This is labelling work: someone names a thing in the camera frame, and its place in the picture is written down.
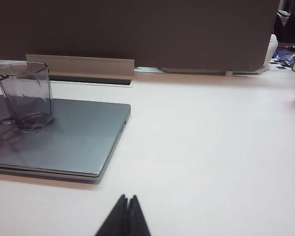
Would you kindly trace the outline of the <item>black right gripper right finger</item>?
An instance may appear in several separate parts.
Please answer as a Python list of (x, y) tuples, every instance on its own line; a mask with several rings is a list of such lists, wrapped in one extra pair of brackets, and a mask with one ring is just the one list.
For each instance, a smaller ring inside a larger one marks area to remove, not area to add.
[(130, 201), (126, 211), (126, 235), (150, 236), (150, 231), (136, 195)]

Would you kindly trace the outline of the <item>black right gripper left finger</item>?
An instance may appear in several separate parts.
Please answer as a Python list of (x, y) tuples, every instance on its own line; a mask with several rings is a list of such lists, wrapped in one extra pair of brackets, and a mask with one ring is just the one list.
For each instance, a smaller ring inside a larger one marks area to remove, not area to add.
[(96, 232), (96, 236), (124, 236), (126, 235), (126, 213), (128, 199), (123, 194)]

